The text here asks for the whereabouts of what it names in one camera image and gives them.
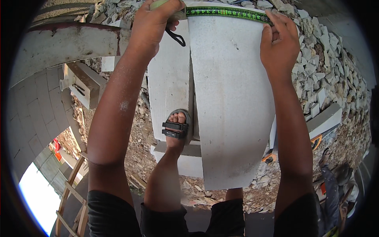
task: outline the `black cord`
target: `black cord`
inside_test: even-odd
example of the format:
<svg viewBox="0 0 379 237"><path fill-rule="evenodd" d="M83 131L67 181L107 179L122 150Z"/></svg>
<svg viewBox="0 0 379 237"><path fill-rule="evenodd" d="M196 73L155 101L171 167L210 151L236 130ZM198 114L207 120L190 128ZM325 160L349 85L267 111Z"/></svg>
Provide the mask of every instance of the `black cord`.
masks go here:
<svg viewBox="0 0 379 237"><path fill-rule="evenodd" d="M173 38L176 42L178 42L181 46L185 47L186 42L184 41L184 38L181 35L177 35L174 32L170 31L169 28L166 28L165 31L171 38Z"/></svg>

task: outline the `stone rubble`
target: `stone rubble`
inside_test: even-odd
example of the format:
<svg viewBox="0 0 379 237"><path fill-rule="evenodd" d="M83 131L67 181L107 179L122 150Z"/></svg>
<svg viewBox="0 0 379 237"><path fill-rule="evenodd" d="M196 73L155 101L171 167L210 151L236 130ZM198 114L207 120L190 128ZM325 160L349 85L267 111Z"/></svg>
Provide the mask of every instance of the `stone rubble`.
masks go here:
<svg viewBox="0 0 379 237"><path fill-rule="evenodd" d="M104 0L92 5L88 16L91 17L92 23L95 21L98 24L108 25L119 19L133 22L135 11L142 3L137 0ZM320 175L317 164L326 147L330 147L332 152L330 166L349 162L351 167L356 168L371 143L371 92L368 91L366 81L355 65L353 56L343 48L343 39L328 32L327 27L320 24L317 17L310 17L305 10L297 9L296 6L280 0L243 1L240 5L268 9L273 13L287 12L299 26L301 51L292 69L291 79L305 120L311 120L332 103L338 103L343 108L339 128L323 139L319 148L313 152L314 179ZM100 75L106 79L110 76L103 72L100 72ZM279 163L276 161L268 165L262 162L255 179L249 187L243 188L244 211L272 212L275 209L279 181ZM192 180L188 177L181 178L181 189L187 195L182 199L183 205L203 206L207 209L223 201L226 193L225 190L204 191L202 179Z"/></svg>

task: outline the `foot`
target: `foot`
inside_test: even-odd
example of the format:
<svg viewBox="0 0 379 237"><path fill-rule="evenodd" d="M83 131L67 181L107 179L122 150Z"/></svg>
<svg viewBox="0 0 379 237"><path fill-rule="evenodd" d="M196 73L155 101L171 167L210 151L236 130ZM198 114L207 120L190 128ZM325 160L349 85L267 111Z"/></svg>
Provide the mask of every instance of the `foot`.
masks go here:
<svg viewBox="0 0 379 237"><path fill-rule="evenodd" d="M175 114L170 116L168 121L184 124L186 122L186 115L182 112L175 113ZM170 130L170 131L179 132L179 130L176 130L176 129L170 129L170 128L165 128L165 129ZM181 153L183 151L183 148L184 148L184 141L185 141L185 139L177 139L177 138L172 138L172 137L166 137L167 151L171 150L171 151L176 151L176 152Z"/></svg>
<svg viewBox="0 0 379 237"><path fill-rule="evenodd" d="M321 158L320 162L318 163L320 167L324 167L328 164L329 156L330 156L329 148L326 148L324 150L323 157Z"/></svg>

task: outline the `wooden frame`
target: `wooden frame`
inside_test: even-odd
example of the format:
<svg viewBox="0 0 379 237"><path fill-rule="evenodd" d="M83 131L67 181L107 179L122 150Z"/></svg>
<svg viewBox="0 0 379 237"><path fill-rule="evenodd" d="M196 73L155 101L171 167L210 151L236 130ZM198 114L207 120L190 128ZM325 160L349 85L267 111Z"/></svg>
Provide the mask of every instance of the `wooden frame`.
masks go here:
<svg viewBox="0 0 379 237"><path fill-rule="evenodd" d="M83 161L86 159L86 153L81 153L79 160L76 162L75 167L73 168L69 179L65 182L65 189L63 191L61 203L59 205L58 211L56 211L56 215L58 216L56 219L56 225L55 225L55 236L60 237L61 236L61 227L62 225L66 227L66 229L70 232L70 237L83 237L84 232L86 230L86 225L88 221L88 206L87 201L84 199L73 187L72 184L74 183L75 177L79 171L79 168L83 164ZM63 219L63 212L64 207L67 202L67 198L69 194L72 193L76 199L79 200L79 202L82 203L82 207L80 208L78 215L76 216L74 220L74 225L71 228L67 222Z"/></svg>

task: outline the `black shorts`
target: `black shorts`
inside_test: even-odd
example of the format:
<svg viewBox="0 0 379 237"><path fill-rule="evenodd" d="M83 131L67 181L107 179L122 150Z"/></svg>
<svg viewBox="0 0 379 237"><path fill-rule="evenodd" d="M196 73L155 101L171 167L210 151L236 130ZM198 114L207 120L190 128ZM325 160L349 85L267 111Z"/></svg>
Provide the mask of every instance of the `black shorts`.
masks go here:
<svg viewBox="0 0 379 237"><path fill-rule="evenodd" d="M212 206L212 216L204 236L243 236L245 221L243 200L234 199L219 202ZM155 236L201 236L201 233L189 233L184 216L187 211L182 206L173 212L155 212L141 204L141 234Z"/></svg>

